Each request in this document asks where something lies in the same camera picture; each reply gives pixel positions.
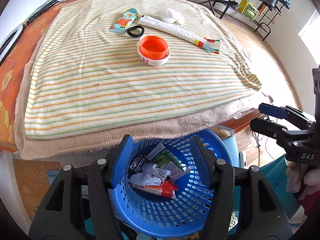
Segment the crumpled white tissue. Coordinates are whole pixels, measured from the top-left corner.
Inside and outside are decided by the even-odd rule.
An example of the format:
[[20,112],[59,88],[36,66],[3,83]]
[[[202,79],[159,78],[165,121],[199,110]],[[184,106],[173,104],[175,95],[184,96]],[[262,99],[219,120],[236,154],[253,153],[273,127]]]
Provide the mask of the crumpled white tissue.
[[160,18],[161,21],[173,24],[178,23],[180,25],[184,25],[185,19],[184,16],[177,10],[172,8],[161,8],[158,9],[155,14]]

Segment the flat colourful paper wrapper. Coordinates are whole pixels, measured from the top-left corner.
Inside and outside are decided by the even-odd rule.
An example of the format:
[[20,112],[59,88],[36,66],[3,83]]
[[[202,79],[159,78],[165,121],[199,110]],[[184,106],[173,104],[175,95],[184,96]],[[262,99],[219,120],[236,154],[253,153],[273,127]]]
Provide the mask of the flat colourful paper wrapper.
[[179,37],[183,40],[186,40],[209,53],[219,54],[220,52],[220,40],[219,39],[207,39],[201,37],[192,31],[184,30],[180,27],[177,27],[174,24],[164,23],[160,20],[152,18],[150,16],[143,15],[139,20],[138,24],[150,27],[153,29],[160,30],[162,32],[168,33],[170,35]]

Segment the white plastic bag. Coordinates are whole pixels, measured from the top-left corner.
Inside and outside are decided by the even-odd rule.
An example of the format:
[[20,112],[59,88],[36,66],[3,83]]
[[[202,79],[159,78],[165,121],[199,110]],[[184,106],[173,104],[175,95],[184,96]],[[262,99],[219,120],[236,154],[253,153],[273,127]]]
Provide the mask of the white plastic bag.
[[170,170],[159,168],[157,164],[146,163],[142,166],[142,172],[133,174],[129,182],[139,186],[159,186],[170,174]]

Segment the green white wipes pack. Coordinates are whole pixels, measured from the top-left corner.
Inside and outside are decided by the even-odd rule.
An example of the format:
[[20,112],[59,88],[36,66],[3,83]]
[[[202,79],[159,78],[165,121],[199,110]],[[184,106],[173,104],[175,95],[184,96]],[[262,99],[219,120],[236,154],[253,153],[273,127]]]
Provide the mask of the green white wipes pack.
[[169,170],[169,177],[176,181],[191,171],[191,168],[173,155],[162,143],[159,143],[147,156],[148,161],[158,168]]

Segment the orange white tape roll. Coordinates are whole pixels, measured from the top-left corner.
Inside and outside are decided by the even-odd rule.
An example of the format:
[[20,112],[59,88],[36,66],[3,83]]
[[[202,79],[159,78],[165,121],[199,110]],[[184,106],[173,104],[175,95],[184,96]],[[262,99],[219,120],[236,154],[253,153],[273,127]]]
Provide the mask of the orange white tape roll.
[[171,57],[167,42],[163,38],[152,35],[143,35],[139,39],[137,54],[142,62],[155,67],[166,64]]

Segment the blue plastic basket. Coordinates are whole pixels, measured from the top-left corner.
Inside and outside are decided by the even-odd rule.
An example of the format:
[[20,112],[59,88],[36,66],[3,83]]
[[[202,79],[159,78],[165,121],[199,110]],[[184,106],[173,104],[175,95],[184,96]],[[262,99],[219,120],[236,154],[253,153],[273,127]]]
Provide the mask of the blue plastic basket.
[[127,167],[120,183],[111,191],[116,214],[138,232],[155,238],[184,237],[200,231],[206,221],[214,192],[200,178],[190,150],[191,135],[176,139],[150,139],[135,142],[129,162],[147,155],[163,144],[189,168],[176,181],[151,189],[132,186],[132,170]]

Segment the yellow green box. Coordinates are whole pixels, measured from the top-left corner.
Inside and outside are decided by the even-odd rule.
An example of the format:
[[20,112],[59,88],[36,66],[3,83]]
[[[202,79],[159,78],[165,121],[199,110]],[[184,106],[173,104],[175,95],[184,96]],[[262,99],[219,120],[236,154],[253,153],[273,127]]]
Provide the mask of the yellow green box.
[[255,8],[253,4],[248,2],[247,0],[241,0],[237,11],[252,21],[255,20],[259,12],[259,10]]

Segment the red snack box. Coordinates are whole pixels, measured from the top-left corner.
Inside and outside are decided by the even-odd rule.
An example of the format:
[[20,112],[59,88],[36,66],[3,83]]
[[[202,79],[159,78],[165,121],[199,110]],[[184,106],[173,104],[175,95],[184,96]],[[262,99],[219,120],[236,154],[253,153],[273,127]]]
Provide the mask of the red snack box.
[[147,192],[150,194],[167,197],[171,199],[176,198],[176,191],[178,190],[177,185],[175,185],[172,182],[172,180],[165,180],[163,181],[163,183],[161,183],[161,185],[155,185],[155,186],[151,186],[151,185],[140,186],[133,183],[131,183],[131,186],[134,189],[137,189],[143,192]]

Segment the black clothes rack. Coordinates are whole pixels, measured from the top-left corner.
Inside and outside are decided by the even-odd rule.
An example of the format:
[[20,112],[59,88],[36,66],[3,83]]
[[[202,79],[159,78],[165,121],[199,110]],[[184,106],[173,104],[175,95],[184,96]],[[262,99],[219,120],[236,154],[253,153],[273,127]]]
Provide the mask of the black clothes rack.
[[223,18],[249,29],[264,41],[271,34],[271,26],[274,25],[275,19],[281,16],[282,9],[285,8],[289,10],[291,2],[290,0],[277,0],[277,3],[272,10],[259,0],[253,0],[251,3],[259,10],[255,20],[252,21],[239,13],[237,11],[239,5],[230,7]]

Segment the brown snickers wrapper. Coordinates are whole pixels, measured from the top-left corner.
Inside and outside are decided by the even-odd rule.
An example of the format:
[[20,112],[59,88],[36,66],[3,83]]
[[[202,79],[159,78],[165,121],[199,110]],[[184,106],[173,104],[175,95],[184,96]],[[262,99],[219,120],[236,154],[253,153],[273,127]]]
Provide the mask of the brown snickers wrapper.
[[146,158],[145,155],[138,155],[132,161],[132,163],[130,165],[130,170],[132,173],[140,173],[140,172],[142,172],[143,166],[149,162],[150,161]]

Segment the teal orange-print tube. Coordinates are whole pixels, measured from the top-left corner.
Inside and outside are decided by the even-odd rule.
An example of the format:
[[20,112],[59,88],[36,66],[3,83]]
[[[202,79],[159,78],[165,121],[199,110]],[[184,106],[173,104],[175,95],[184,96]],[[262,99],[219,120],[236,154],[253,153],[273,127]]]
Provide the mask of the teal orange-print tube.
[[116,23],[109,27],[110,32],[124,34],[129,26],[136,20],[139,12],[136,8],[130,8],[125,11]]

